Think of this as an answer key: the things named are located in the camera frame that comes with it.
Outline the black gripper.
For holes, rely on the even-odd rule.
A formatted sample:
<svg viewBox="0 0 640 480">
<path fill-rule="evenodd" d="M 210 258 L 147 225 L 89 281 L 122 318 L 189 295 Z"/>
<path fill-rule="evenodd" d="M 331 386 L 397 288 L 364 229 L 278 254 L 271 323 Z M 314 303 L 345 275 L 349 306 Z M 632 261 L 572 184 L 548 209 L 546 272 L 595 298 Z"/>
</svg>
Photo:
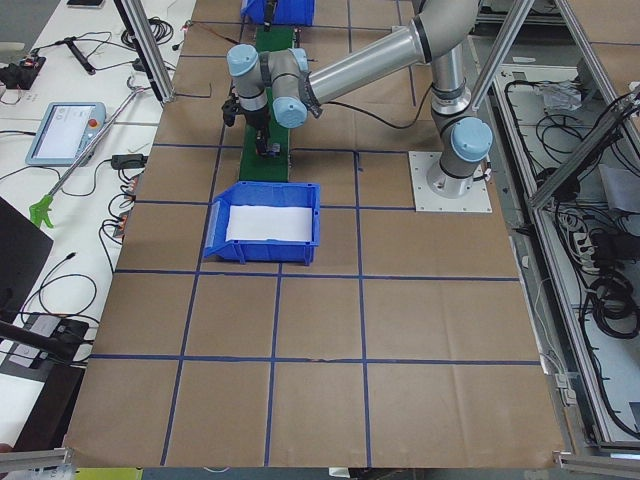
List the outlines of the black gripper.
<svg viewBox="0 0 640 480">
<path fill-rule="evenodd" d="M 275 20 L 278 0 L 266 0 L 264 7 L 264 27 L 271 28 Z"/>
<path fill-rule="evenodd" d="M 270 110 L 268 107 L 262 107 L 258 110 L 243 111 L 246 123 L 256 130 L 255 148 L 256 154 L 265 157 L 267 149 L 267 135 L 269 134 Z"/>
</svg>

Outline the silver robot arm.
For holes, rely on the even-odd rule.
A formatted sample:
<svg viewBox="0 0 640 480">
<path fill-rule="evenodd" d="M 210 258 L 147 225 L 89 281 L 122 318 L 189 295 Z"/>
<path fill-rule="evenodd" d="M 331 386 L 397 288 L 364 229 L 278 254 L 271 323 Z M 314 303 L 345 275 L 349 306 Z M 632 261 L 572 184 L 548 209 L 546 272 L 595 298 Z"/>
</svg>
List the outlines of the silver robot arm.
<svg viewBox="0 0 640 480">
<path fill-rule="evenodd" d="M 475 24 L 475 1 L 417 1 L 415 17 L 385 37 L 312 72 L 302 48 L 259 52 L 239 44 L 227 53 L 235 88 L 223 104 L 231 126 L 241 115 L 257 133 L 258 152 L 269 140 L 269 124 L 294 129 L 321 107 L 415 63 L 432 69 L 431 111 L 444 144 L 440 159 L 426 175 L 429 188 L 444 198 L 468 193 L 474 172 L 488 155 L 491 129 L 468 114 L 472 94 L 461 59 L 462 42 Z"/>
</svg>

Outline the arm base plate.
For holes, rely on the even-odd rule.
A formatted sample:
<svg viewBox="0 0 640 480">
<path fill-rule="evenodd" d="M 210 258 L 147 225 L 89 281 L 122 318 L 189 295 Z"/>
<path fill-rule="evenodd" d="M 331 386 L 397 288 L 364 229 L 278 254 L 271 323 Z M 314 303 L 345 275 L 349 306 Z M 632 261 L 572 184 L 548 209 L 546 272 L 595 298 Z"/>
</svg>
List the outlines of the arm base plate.
<svg viewBox="0 0 640 480">
<path fill-rule="evenodd" d="M 480 165 L 466 179 L 447 176 L 441 169 L 440 152 L 410 151 L 409 170 L 417 212 L 490 214 L 487 181 Z"/>
</svg>

